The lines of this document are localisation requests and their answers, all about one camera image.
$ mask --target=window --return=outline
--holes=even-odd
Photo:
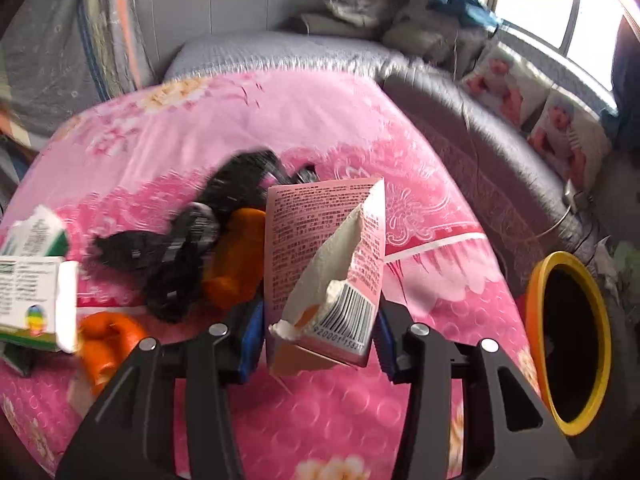
[[[618,0],[486,0],[507,24],[567,57],[611,90]]]

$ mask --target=bed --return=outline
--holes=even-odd
[[[206,311],[178,326],[153,319],[125,276],[90,261],[89,243],[128,229],[165,230],[216,166],[255,146],[270,147],[288,168],[311,162],[323,180],[383,176],[387,299],[454,340],[496,339],[537,387],[522,322],[476,216],[420,132],[358,76],[271,70],[187,78],[91,108],[40,153],[0,230],[39,203],[49,206],[66,224],[68,257],[82,262],[79,316],[124,310],[162,341],[187,338],[207,326]],[[49,472],[80,421],[67,402],[77,370],[63,354],[41,358],[29,379],[0,368],[2,410]],[[286,387],[291,394],[261,365],[232,391],[247,478],[303,479],[334,456],[372,479],[390,478],[408,389],[386,380],[374,352],[362,370],[303,372]],[[455,384],[450,474],[462,456],[461,402]],[[183,424],[176,420],[178,472],[187,468]]]

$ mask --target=orange toy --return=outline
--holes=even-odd
[[[124,314],[98,312],[80,321],[79,355],[94,396],[100,395],[104,385],[145,337],[145,329]]]
[[[251,300],[264,274],[264,223],[259,209],[234,211],[213,258],[205,266],[202,287],[222,310]]]

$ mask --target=plastic bag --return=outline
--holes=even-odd
[[[316,182],[313,165],[287,176],[271,150],[239,153],[207,180],[199,195],[171,222],[167,234],[124,231],[97,237],[101,263],[138,277],[149,312],[169,323],[181,321],[200,296],[204,256],[214,247],[231,214],[266,208],[268,175],[278,184]]]

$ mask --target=metal screw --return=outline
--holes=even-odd
[[[411,325],[411,332],[420,336],[429,335],[429,327],[424,323],[414,323]]]
[[[216,323],[215,325],[211,325],[209,327],[209,333],[216,337],[220,337],[225,335],[228,332],[229,328],[224,323]]]
[[[498,343],[493,339],[482,339],[482,341],[480,342],[480,346],[486,352],[491,352],[491,353],[497,352],[498,348],[500,348],[498,346]]]
[[[152,337],[145,337],[142,341],[140,341],[140,343],[138,343],[138,346],[140,346],[140,349],[143,352],[149,352],[156,347],[156,340]]]

